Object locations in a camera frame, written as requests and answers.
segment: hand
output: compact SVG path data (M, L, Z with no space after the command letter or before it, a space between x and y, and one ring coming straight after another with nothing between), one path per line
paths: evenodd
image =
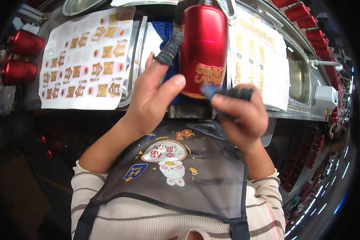
M174 75L159 87L168 68L168 65L154 61L151 53L144 73L136 79L131 103L121 119L123 130L136 139L159 125L168 105L185 87L185 77L181 74Z
M235 88L254 89L251 101L215 94L211 99L211 105L238 119L234 122L232 119L218 116L231 143L241 152L247 153L259 144L260 137L267 130L268 113L264 108L261 93L256 87L240 84Z

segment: person's right hand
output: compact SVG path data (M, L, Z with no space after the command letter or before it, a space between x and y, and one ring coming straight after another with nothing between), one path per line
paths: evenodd
M243 152L249 152L259 144L260 137L268 127L268 113L264 108L260 91L249 84L240 84L235 88L252 88L250 101L215 94L211 105L217 110L235 117L238 121L218 116L221 125L232 144Z

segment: white paper sheet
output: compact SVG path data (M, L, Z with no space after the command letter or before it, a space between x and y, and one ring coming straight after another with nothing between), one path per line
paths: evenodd
M283 37L253 15L237 9L231 21L232 85L250 83L262 93L263 103L287 110L289 64Z
M111 8L52 30L39 77L41 108L117 108L134 15L135 7Z

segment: stainless steel sink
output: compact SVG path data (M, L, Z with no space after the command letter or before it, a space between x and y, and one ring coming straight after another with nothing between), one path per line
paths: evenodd
M306 59L287 41L286 44L289 61L289 96L301 103L308 103L310 82Z

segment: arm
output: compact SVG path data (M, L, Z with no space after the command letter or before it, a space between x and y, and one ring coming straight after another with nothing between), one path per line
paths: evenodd
M146 71L135 82L131 103L125 115L81 156L80 166L94 173L106 173L120 153L162 121L170 102L185 87L185 77L174 75L159 87L169 66L154 62L151 53Z
M329 137L331 140L333 140L332 129L333 129L333 127L334 127L335 125L336 125L336 123L333 123L332 126L331 126L331 128L329 129L329 131L328 131L328 133L327 133L328 137Z
M236 88L254 89L251 101L215 94L211 104L217 110L239 120L219 118L228 139L244 155L248 165L248 178L262 179L274 173L273 162L260 141L268 127L268 113L257 88L249 84L241 84Z

